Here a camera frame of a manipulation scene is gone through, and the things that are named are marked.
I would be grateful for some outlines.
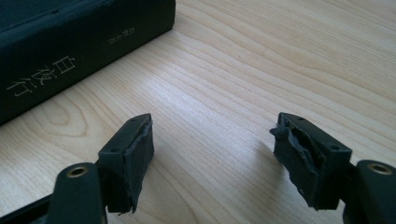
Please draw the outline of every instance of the book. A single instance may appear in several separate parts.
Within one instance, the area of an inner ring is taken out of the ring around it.
[[[175,0],[0,2],[0,125],[172,29]]]

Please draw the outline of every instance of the wooden table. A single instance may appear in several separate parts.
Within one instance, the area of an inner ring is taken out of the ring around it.
[[[342,223],[308,208],[273,155],[279,112],[396,165],[392,0],[180,0],[174,29],[0,127],[0,216],[97,160],[151,113],[135,214],[110,223]]]

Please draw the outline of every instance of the book spine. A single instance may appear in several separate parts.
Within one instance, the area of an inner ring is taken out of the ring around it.
[[[9,36],[19,40],[0,47],[0,125],[172,29],[175,22],[175,0],[110,2],[80,14],[68,12],[64,21],[32,35]],[[54,13],[62,16],[63,10]]]

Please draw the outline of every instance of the light wood surface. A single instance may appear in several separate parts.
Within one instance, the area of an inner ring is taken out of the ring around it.
[[[0,127],[0,216],[151,113],[135,214],[110,223],[342,223],[273,155],[279,112],[396,166],[396,2],[180,0],[174,29]]]

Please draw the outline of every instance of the tabletop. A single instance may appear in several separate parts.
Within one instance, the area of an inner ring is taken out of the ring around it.
[[[150,113],[134,214],[110,223],[342,223],[309,208],[273,154],[279,112],[396,166],[396,3],[179,0],[173,30],[0,127],[0,216]]]

